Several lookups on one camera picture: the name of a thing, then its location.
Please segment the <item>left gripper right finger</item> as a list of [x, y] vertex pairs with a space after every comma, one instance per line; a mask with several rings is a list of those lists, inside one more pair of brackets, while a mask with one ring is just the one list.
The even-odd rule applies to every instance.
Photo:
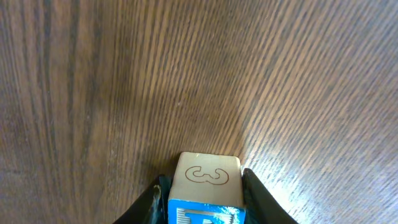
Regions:
[[297, 224], [251, 169], [243, 170], [242, 181], [246, 204], [245, 224]]

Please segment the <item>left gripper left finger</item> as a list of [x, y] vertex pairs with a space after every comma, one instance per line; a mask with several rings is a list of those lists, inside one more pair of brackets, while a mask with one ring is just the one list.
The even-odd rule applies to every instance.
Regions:
[[172, 179], [157, 176], [114, 224], [168, 224], [168, 197]]

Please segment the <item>yellow C block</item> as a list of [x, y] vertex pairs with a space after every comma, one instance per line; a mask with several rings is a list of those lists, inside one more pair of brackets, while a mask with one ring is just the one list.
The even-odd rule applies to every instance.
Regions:
[[244, 223], [240, 160], [182, 152], [168, 198], [168, 223]]

